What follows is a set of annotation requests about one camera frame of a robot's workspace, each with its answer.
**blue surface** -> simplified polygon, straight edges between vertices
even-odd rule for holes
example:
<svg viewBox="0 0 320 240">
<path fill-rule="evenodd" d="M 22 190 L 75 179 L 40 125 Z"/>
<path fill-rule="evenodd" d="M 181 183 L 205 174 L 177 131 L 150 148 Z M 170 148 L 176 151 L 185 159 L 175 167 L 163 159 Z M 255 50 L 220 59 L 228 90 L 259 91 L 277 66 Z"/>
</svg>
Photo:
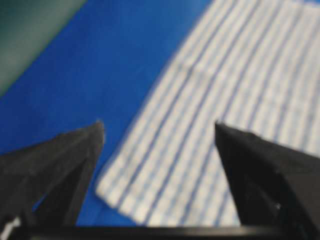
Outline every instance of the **blue surface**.
<svg viewBox="0 0 320 240">
<path fill-rule="evenodd" d="M 135 225 L 94 194 L 99 170 L 210 0 L 91 0 L 0 98 L 0 153 L 103 120 L 78 225 Z"/>
</svg>

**dark green surface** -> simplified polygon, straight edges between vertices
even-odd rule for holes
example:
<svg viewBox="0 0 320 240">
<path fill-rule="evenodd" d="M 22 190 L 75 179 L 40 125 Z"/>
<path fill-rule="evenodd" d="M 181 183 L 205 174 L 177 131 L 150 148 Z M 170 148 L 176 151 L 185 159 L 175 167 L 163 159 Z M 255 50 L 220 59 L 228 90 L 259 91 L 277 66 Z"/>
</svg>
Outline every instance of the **dark green surface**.
<svg viewBox="0 0 320 240">
<path fill-rule="evenodd" d="M 0 0 L 0 96 L 86 0 Z"/>
</svg>

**striped cloth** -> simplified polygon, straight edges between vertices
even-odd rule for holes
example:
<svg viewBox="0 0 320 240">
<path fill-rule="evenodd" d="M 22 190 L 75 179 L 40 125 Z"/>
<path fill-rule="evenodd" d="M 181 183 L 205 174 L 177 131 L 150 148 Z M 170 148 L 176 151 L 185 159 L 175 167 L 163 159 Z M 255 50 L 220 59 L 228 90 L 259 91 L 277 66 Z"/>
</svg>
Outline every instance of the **striped cloth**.
<svg viewBox="0 0 320 240">
<path fill-rule="evenodd" d="M 239 224 L 214 122 L 320 155 L 320 8 L 216 0 L 158 79 L 96 194 L 147 226 Z"/>
</svg>

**white striped towel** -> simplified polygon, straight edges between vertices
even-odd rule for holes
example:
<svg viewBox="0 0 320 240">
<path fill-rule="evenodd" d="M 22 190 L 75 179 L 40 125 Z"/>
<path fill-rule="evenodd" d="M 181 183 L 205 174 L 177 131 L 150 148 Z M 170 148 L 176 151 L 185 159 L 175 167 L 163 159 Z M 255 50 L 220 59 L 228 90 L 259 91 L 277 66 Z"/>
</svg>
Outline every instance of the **white striped towel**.
<svg viewBox="0 0 320 240">
<path fill-rule="evenodd" d="M 320 155 L 320 8 L 215 0 L 158 79 L 96 194 L 147 226 L 239 224 L 214 122 Z"/>
</svg>

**fabric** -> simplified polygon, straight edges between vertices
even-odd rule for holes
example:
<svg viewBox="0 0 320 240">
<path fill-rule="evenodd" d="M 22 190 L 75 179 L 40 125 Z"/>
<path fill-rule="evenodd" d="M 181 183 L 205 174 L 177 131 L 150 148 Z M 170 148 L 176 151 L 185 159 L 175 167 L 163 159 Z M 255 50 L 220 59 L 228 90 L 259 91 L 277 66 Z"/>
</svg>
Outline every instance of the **fabric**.
<svg viewBox="0 0 320 240">
<path fill-rule="evenodd" d="M 320 155 L 320 9 L 216 0 L 159 77 L 96 194 L 148 226 L 239 224 L 214 122 Z"/>
</svg>

